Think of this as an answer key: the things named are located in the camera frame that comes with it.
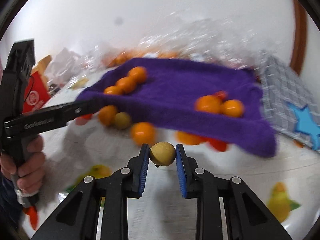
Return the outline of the person's left hand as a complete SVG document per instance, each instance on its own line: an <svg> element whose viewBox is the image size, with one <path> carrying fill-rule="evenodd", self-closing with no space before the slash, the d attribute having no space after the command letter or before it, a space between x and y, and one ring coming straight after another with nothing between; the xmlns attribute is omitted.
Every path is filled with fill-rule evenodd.
<svg viewBox="0 0 320 240"><path fill-rule="evenodd" d="M31 141L27 147L31 157L19 168L16 168L12 157L1 154L1 172L7 178L11 179L11 175L17 173L19 180L17 186L23 193L34 193L38 191L44 179L44 163L46 156L42 152L44 146L43 137L38 135Z"/></svg>

